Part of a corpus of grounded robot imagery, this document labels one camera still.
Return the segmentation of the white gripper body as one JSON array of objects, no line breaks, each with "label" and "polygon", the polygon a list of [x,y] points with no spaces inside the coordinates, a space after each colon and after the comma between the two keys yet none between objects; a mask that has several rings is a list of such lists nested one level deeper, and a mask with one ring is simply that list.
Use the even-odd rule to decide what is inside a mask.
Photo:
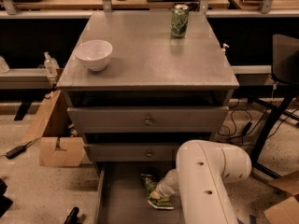
[{"label": "white gripper body", "polygon": [[163,198],[179,195],[178,172],[176,169],[170,170],[165,177],[158,182],[156,192]]}]

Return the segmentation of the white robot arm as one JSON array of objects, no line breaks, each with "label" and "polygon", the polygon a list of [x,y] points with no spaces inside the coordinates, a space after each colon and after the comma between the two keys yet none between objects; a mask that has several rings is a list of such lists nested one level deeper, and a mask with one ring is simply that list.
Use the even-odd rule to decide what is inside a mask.
[{"label": "white robot arm", "polygon": [[185,224],[238,224],[226,183],[246,179],[251,172],[248,153],[241,147],[192,140],[178,149],[176,168],[149,192],[149,203],[178,194]]}]

